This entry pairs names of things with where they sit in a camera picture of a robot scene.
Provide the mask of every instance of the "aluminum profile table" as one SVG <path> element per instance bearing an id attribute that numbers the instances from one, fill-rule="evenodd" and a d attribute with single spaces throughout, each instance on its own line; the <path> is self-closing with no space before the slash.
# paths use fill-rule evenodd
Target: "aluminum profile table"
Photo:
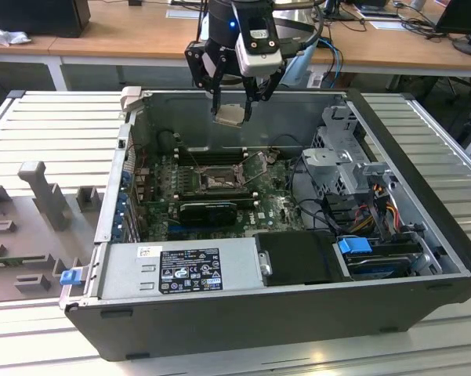
<path id="1" fill-rule="evenodd" d="M 364 97 L 471 240 L 471 157 L 416 100 Z M 367 142 L 382 161 L 372 140 Z"/>
<path id="2" fill-rule="evenodd" d="M 24 161 L 44 161 L 48 183 L 64 194 L 79 186 L 104 192 L 120 125 L 120 92 L 25 92 L 0 107 L 0 185 L 9 196 L 29 196 L 17 172 Z"/>
<path id="3" fill-rule="evenodd" d="M 38 95 L 47 98 L 66 94 L 27 93 L 25 97 Z M 100 100 L 96 98 L 99 96 L 97 92 L 85 93 L 83 96 L 92 97 L 91 100 L 95 101 Z M 116 98 L 117 93 L 101 93 L 101 96 Z M 452 139 L 448 138 L 439 125 L 422 111 L 417 103 L 407 101 L 400 96 L 366 96 L 366 98 L 450 210 L 456 208 L 455 216 L 471 236 L 470 158 L 452 142 Z M 75 99 L 64 97 L 63 100 Z M 9 108 L 11 105 L 11 103 L 6 103 L 1 108 L 0 117 L 5 123 L 16 121 L 7 118 L 9 112 L 11 114 L 19 112 L 14 108 Z M 118 119 L 118 111 L 114 112 L 114 116 Z M 83 152 L 80 145 L 75 142 L 71 147 L 79 147 L 78 150 Z M 91 149 L 105 150 L 97 147 Z M 66 147 L 57 150 L 69 155 L 69 149 Z M 65 186 L 64 189 L 69 190 L 71 187 Z M 455 205 L 456 200 L 460 200 L 458 205 Z M 0 304 L 0 375 L 47 372 L 50 374 L 52 372 L 57 374 L 104 372 L 112 375 L 151 376 L 172 374 L 202 376 L 214 374 L 471 375 L 471 299 L 463 304 L 439 308 L 406 333 L 122 363 L 108 363 L 100 359 L 97 351 L 66 319 L 56 300 L 17 302 L 12 305 Z"/>

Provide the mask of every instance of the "paper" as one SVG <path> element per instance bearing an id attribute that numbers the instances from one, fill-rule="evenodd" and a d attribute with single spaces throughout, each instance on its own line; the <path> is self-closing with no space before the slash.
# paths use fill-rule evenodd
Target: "paper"
<path id="1" fill-rule="evenodd" d="M 0 45 L 9 47 L 10 45 L 19 45 L 28 42 L 31 42 L 31 39 L 22 31 L 9 32 L 0 30 Z"/>
<path id="2" fill-rule="evenodd" d="M 406 30 L 402 23 L 396 21 L 370 21 L 379 30 Z"/>

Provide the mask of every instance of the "blue cable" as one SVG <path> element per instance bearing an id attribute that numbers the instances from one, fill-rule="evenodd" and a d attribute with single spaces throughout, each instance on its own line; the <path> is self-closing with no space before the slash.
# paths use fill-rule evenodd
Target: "blue cable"
<path id="1" fill-rule="evenodd" d="M 335 79 L 334 79 L 333 82 L 331 83 L 331 86 L 329 86 L 330 88 L 332 88 L 332 87 L 335 85 L 335 82 L 336 82 L 336 79 L 337 79 L 338 76 L 339 76 L 339 70 L 340 70 L 340 61 L 339 61 L 338 49 L 337 49 L 336 47 L 334 47 L 331 43 L 329 43 L 328 41 L 326 41 L 325 39 L 320 38 L 319 41 L 322 42 L 322 43 L 324 43 L 327 47 L 329 47 L 329 49 L 330 49 L 331 51 L 333 51 L 333 53 L 335 54 L 335 58 L 336 58 L 336 74 L 335 74 Z"/>

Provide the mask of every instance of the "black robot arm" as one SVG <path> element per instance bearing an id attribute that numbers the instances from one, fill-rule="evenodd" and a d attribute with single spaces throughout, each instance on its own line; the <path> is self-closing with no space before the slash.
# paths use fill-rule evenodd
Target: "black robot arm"
<path id="1" fill-rule="evenodd" d="M 308 9 L 322 2 L 209 1 L 209 38 L 205 42 L 191 42 L 185 56 L 195 85 L 212 94 L 213 115 L 220 108 L 221 85 L 243 84 L 244 121 L 251 117 L 253 102 L 270 99 L 285 74 L 286 59 L 312 45 L 321 32 L 306 42 L 279 39 L 273 11 Z M 266 79 L 257 85 L 256 77 Z"/>

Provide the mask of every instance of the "wooden desk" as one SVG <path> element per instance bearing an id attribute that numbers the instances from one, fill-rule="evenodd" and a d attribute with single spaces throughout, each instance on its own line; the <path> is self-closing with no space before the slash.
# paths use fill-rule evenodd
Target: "wooden desk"
<path id="1" fill-rule="evenodd" d="M 166 4 L 129 7 L 127 2 L 91 0 L 89 6 L 91 20 L 80 38 L 33 36 L 30 45 L 0 46 L 0 61 L 44 63 L 58 90 L 69 87 L 61 69 L 64 64 L 187 66 L 184 49 L 196 35 L 197 20 L 166 18 Z M 432 1 L 427 3 L 427 12 L 442 10 Z M 471 56 L 455 50 L 446 39 L 431 42 L 409 31 L 377 30 L 369 22 L 366 28 L 360 33 L 341 23 L 332 25 L 335 46 L 344 55 L 343 71 L 471 77 Z M 331 61 L 328 49 L 318 49 L 310 69 L 320 74 Z"/>
<path id="2" fill-rule="evenodd" d="M 5 47 L 0 45 L 0 54 L 12 55 L 48 55 L 49 47 L 54 43 L 56 37 L 36 35 L 31 38 L 31 43 L 23 45 L 11 45 Z"/>
<path id="3" fill-rule="evenodd" d="M 82 36 L 58 38 L 49 48 L 52 55 L 184 60 L 185 48 L 197 33 L 197 20 L 166 18 L 166 3 L 89 4 L 91 20 Z"/>

